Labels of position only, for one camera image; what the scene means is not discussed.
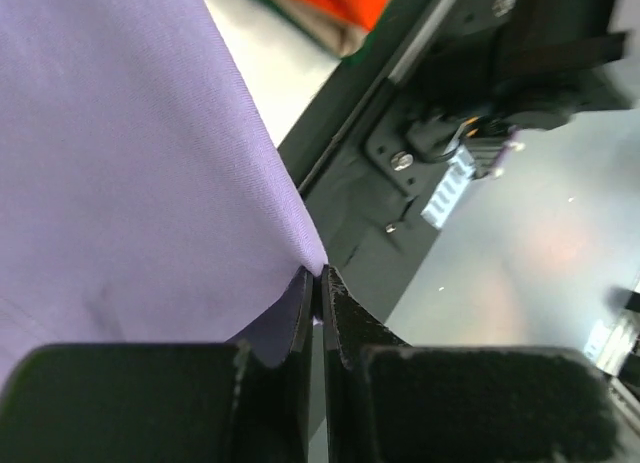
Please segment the purple t shirt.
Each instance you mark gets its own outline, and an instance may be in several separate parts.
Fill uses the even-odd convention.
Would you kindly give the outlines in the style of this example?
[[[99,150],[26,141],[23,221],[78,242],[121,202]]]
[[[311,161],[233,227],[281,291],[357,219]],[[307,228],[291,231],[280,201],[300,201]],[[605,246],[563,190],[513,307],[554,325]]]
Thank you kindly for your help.
[[[1,373],[213,342],[327,257],[203,0],[1,0]]]

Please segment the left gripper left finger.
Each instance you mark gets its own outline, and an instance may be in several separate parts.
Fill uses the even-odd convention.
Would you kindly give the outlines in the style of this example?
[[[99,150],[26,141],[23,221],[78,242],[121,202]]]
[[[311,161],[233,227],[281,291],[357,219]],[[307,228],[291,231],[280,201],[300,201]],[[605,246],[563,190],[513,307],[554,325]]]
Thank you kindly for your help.
[[[226,343],[55,344],[1,393],[5,462],[303,462],[313,276]]]

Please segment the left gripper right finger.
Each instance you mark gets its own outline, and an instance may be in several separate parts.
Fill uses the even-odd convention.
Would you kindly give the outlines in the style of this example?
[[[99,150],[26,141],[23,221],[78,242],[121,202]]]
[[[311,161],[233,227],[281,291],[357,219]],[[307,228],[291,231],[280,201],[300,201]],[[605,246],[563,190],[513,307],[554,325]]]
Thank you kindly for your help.
[[[635,462],[604,376],[554,347],[414,347],[321,277],[332,462]]]

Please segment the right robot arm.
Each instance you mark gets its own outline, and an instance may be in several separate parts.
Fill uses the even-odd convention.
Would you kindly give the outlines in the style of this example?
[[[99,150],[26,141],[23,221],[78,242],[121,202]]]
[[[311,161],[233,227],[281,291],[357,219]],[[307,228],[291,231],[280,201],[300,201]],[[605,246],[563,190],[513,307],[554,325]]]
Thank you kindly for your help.
[[[421,106],[404,134],[409,147],[440,163],[460,146],[496,151],[519,129],[630,108],[602,74],[630,36],[609,29],[616,1],[514,0],[486,28],[441,36],[411,81]]]

